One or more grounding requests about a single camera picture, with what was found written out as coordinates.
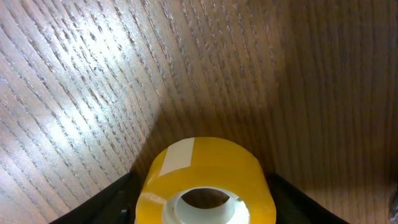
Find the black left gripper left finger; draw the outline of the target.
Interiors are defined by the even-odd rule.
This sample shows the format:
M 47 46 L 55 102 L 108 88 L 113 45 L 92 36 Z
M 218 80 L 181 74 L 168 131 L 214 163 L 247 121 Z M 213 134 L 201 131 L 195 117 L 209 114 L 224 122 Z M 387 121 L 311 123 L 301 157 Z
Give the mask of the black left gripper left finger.
M 140 176 L 129 172 L 51 224 L 134 223 L 139 194 Z

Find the yellow adhesive tape roll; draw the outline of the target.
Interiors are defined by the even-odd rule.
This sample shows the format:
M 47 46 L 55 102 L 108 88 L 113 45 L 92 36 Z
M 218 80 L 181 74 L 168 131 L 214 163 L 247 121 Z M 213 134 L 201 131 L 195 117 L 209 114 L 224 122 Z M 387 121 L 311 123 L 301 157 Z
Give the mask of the yellow adhesive tape roll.
M 183 196 L 213 189 L 228 200 L 196 208 Z M 138 223 L 275 223 L 277 212 L 259 161 L 226 139 L 180 140 L 153 161 L 136 204 Z

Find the black ballpoint pen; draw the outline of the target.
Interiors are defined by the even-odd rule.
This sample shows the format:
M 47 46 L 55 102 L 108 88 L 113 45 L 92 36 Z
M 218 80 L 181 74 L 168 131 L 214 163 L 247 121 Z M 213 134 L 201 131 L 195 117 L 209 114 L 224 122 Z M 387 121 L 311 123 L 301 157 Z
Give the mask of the black ballpoint pen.
M 389 211 L 387 217 L 390 222 L 397 223 L 398 212 L 398 192 L 397 187 L 395 187 L 390 200 L 389 200 Z

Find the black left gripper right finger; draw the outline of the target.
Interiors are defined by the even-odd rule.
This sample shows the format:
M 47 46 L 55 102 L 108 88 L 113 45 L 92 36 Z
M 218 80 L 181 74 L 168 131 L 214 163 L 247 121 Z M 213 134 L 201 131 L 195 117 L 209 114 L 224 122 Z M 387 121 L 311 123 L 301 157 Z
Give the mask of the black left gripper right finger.
M 266 177 L 275 203 L 276 224 L 348 224 L 277 174 Z

